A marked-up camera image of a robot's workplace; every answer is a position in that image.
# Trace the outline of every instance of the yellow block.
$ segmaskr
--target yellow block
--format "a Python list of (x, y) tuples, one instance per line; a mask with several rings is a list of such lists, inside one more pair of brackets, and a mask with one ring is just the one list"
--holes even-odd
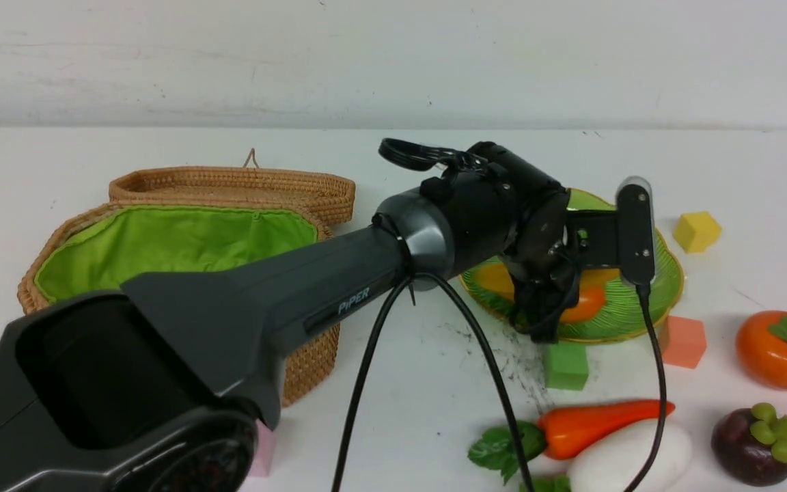
[(678, 218), (672, 237), (686, 253), (700, 253), (718, 241), (721, 226), (709, 212), (690, 212)]

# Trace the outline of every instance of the pink cube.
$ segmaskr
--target pink cube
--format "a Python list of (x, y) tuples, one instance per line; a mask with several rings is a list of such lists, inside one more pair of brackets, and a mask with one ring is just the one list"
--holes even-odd
[(251, 471), (247, 476), (266, 477), (272, 470), (272, 455), (275, 453), (275, 434), (257, 420), (257, 449), (253, 454)]
[(703, 321), (669, 316), (659, 336), (664, 362), (683, 368), (697, 368), (706, 352)]

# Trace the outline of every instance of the mangosteen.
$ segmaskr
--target mangosteen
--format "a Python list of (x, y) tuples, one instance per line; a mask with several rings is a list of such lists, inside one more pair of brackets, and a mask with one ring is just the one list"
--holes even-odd
[(740, 482), (767, 487), (787, 479), (787, 415), (771, 404), (740, 408), (715, 425), (715, 460)]

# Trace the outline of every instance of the green cube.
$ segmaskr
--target green cube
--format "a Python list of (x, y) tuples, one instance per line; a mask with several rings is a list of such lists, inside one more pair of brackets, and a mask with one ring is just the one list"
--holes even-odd
[(588, 382), (588, 350), (582, 343), (546, 345), (543, 365), (547, 388), (580, 392)]

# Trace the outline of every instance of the green plate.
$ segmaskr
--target green plate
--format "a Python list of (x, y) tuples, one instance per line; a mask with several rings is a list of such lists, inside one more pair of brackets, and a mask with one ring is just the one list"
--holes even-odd
[[(572, 190), (569, 202), (571, 209), (611, 210), (609, 202), (582, 190)], [(661, 236), (655, 230), (655, 249), (658, 254), (658, 271), (652, 284), (649, 308), (655, 327), (663, 323), (685, 287), (685, 272)], [(484, 289), (475, 282), (475, 272), (489, 262), (499, 262), (491, 258), (460, 276), (463, 287), (482, 308), (499, 318), (507, 320), (512, 302), (500, 297), (491, 290)], [(646, 324), (639, 307), (637, 294), (632, 287), (622, 284), (620, 278), (606, 283), (606, 306), (591, 320), (581, 323), (561, 324), (560, 339), (582, 343), (621, 342), (646, 332)]]

